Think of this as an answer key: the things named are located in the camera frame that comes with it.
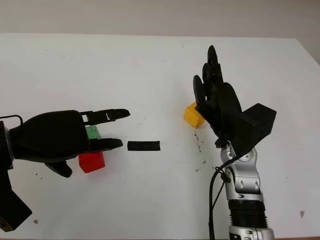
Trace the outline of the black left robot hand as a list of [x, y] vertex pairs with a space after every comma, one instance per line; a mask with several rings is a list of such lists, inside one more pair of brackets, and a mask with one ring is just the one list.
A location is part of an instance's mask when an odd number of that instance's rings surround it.
[[114, 122], [129, 115], [130, 112], [123, 108], [84, 112], [62, 110], [36, 115], [9, 131], [13, 156], [18, 160], [43, 163], [68, 178], [72, 174], [68, 160], [123, 146], [117, 138], [90, 139], [86, 127]]

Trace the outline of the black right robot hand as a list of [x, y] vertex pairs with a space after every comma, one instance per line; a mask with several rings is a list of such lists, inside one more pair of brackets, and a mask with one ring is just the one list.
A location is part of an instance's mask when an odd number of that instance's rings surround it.
[[209, 123], [217, 136], [215, 146], [224, 148], [235, 137], [234, 118], [242, 112], [233, 87], [223, 80], [216, 49], [210, 45], [202, 77], [193, 77], [196, 111]]

